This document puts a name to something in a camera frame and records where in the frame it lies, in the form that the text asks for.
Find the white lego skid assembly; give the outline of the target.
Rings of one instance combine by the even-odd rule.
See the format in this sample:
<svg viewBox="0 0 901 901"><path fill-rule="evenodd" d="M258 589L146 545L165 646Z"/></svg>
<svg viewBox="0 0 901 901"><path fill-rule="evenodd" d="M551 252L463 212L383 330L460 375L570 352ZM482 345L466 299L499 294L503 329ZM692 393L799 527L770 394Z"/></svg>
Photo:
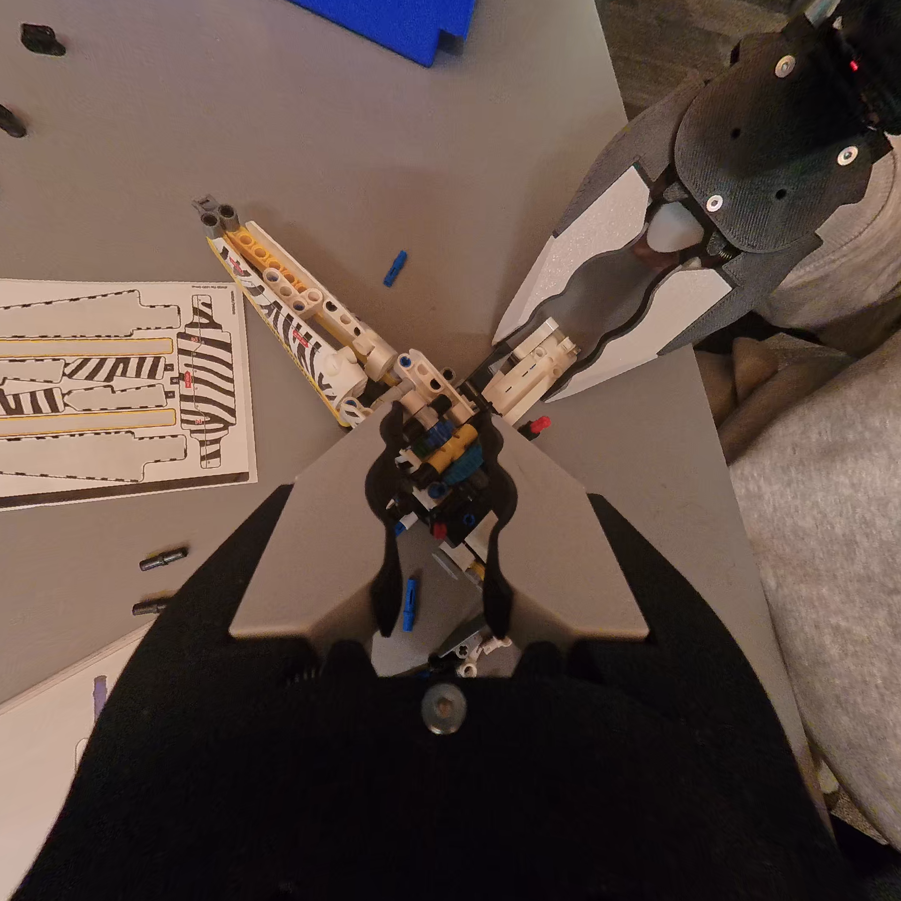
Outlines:
<svg viewBox="0 0 901 901"><path fill-rule="evenodd" d="M508 424L519 422L577 361L580 349L549 317L490 366L481 397Z"/></svg>

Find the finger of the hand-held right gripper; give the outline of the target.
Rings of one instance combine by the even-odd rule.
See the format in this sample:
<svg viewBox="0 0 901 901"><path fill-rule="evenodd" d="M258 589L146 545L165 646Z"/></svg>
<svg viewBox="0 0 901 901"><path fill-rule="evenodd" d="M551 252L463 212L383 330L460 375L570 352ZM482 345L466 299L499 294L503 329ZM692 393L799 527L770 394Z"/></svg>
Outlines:
<svg viewBox="0 0 901 901"><path fill-rule="evenodd" d="M732 287L715 269L676 269L653 290L649 305L625 334L603 345L598 358L549 392L549 402L573 397L606 380L656 359L693 322L722 300Z"/></svg>
<svg viewBox="0 0 901 901"><path fill-rule="evenodd" d="M649 187L627 167L588 208L551 235L501 317L498 345L535 313L553 317L574 340L594 345L625 324L655 277L644 244Z"/></svg>

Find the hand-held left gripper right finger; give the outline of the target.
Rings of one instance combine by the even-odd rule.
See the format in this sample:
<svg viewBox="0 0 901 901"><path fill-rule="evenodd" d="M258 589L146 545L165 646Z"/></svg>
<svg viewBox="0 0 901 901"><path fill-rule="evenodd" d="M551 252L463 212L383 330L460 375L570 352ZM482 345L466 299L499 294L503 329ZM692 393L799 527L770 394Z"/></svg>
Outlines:
<svg viewBox="0 0 901 901"><path fill-rule="evenodd" d="M496 415L482 426L496 523L484 614L513 641L642 641L649 628L576 479Z"/></svg>

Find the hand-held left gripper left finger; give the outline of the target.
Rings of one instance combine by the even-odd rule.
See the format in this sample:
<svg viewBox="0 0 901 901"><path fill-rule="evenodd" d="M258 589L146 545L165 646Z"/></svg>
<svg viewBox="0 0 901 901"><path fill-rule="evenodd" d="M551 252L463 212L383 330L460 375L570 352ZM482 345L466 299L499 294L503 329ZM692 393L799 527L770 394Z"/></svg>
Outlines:
<svg viewBox="0 0 901 901"><path fill-rule="evenodd" d="M403 415L380 407L294 480L229 629L236 639L389 636L403 604L386 505Z"/></svg>

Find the zebra striped lego helicopter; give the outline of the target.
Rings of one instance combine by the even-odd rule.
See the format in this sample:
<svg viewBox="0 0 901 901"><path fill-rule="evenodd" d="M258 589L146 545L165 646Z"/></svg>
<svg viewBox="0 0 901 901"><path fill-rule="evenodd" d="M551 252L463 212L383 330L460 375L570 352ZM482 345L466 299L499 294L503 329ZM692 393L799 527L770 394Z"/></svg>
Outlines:
<svg viewBox="0 0 901 901"><path fill-rule="evenodd" d="M397 547L398 535L424 524L438 542L469 550L469 557L453 562L474 570L483 590L489 534L497 521L482 451L482 426L490 415L498 416L493 408L481 396L472 401L461 394L454 374L434 366L422 352L395 351L256 223L242 223L232 206L203 197L195 207L210 249L280 346L296 358L339 424L349 427L348 434L380 407L401 409L402 430L394 458L397 492L386 505ZM548 422L524 422L523 417L509 425L530 441ZM240 644L300 641L323 659L335 642L349 639L236 639L229 632L291 487L285 487L286 500L266 543L258 547L250 574L243 577L242 595L226 625L226 636ZM486 522L490 522L486 547L472 550L468 537Z"/></svg>

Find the blue plastic bin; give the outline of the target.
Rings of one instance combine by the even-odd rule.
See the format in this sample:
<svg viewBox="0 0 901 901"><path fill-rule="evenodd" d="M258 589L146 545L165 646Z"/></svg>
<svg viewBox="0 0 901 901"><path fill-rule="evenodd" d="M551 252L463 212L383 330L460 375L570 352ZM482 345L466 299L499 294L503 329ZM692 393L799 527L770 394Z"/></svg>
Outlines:
<svg viewBox="0 0 901 901"><path fill-rule="evenodd" d="M295 1L359 37L421 67L434 64L442 39L466 40L475 1Z"/></svg>

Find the lego instruction booklet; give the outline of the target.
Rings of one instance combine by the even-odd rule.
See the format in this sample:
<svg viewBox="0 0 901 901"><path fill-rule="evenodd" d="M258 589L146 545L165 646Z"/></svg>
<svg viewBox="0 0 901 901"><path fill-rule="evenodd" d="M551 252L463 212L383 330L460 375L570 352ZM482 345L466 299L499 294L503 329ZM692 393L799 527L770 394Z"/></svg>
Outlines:
<svg viewBox="0 0 901 901"><path fill-rule="evenodd" d="M54 825L96 718L150 625L2 705L1 897L8 899Z"/></svg>

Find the zebra sticker sheet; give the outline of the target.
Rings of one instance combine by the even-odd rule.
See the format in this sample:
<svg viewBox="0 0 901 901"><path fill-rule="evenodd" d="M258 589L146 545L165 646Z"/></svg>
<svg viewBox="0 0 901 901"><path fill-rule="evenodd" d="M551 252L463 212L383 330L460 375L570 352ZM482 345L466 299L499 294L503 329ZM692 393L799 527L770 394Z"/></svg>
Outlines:
<svg viewBox="0 0 901 901"><path fill-rule="evenodd" d="M257 478L235 287L2 279L3 510Z"/></svg>

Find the long black lego beam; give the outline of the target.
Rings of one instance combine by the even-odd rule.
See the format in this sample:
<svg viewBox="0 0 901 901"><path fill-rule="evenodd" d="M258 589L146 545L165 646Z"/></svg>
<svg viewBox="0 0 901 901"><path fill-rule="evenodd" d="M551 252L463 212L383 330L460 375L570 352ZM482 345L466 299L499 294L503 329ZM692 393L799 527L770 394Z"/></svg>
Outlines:
<svg viewBox="0 0 901 901"><path fill-rule="evenodd" d="M460 393L469 400L476 401L491 379L509 366L511 353L512 349L508 342L496 344L490 354L460 383L458 386Z"/></svg>

